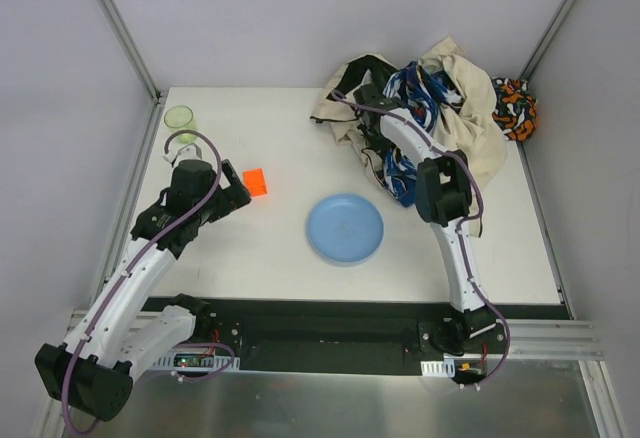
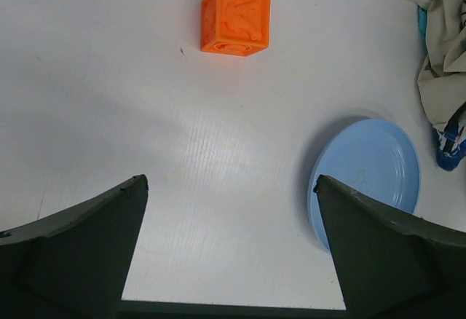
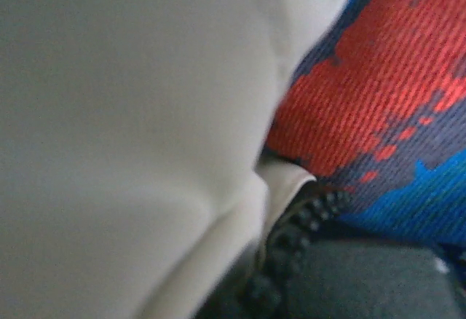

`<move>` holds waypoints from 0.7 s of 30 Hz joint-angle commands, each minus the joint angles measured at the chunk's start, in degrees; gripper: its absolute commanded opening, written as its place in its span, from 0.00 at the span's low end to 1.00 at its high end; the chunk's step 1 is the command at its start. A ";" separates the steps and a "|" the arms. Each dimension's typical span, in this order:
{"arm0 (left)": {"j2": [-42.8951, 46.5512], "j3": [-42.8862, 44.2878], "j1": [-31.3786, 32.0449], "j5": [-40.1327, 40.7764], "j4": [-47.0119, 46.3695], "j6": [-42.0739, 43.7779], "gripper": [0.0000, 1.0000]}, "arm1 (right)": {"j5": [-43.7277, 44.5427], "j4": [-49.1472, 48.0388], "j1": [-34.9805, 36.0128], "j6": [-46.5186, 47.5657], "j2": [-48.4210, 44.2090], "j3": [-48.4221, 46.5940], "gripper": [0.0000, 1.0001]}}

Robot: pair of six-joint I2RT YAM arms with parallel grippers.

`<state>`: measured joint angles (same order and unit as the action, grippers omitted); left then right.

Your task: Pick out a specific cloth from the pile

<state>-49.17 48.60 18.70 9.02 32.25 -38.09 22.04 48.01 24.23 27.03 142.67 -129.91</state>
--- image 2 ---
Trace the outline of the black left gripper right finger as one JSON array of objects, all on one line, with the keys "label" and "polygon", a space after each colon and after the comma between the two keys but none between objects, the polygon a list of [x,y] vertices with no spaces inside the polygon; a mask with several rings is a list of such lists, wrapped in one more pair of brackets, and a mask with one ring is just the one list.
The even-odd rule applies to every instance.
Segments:
[{"label": "black left gripper right finger", "polygon": [[465,233],[330,176],[314,191],[349,318],[464,318]]}]

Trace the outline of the blue patterned cloth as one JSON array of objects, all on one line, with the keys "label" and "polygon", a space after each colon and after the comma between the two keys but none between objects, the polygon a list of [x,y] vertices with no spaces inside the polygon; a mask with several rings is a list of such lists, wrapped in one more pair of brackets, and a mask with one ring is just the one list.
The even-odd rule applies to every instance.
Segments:
[{"label": "blue patterned cloth", "polygon": [[447,122],[443,131],[436,130],[437,165],[453,171],[465,158],[465,104],[463,103]]}]

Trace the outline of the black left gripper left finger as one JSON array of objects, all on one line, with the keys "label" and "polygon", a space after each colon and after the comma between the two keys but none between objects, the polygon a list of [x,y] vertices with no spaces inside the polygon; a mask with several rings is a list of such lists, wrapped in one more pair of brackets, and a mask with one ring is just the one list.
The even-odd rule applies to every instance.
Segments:
[{"label": "black left gripper left finger", "polygon": [[115,318],[141,229],[145,175],[1,232],[2,318]]}]

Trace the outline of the beige zippered cloth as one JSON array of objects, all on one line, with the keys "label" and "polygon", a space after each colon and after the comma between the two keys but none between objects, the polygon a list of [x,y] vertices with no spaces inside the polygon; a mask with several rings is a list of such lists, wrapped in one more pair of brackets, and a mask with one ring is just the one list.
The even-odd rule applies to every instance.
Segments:
[{"label": "beige zippered cloth", "polygon": [[465,104],[465,0],[412,1],[427,12],[419,93],[427,119],[443,131]]}]

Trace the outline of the teal cloth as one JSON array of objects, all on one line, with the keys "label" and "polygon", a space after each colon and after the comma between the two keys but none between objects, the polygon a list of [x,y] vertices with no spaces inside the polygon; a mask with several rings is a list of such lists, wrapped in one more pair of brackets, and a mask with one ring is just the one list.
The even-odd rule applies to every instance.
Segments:
[{"label": "teal cloth", "polygon": [[417,7],[417,23],[420,36],[425,39],[427,31],[427,12]]}]

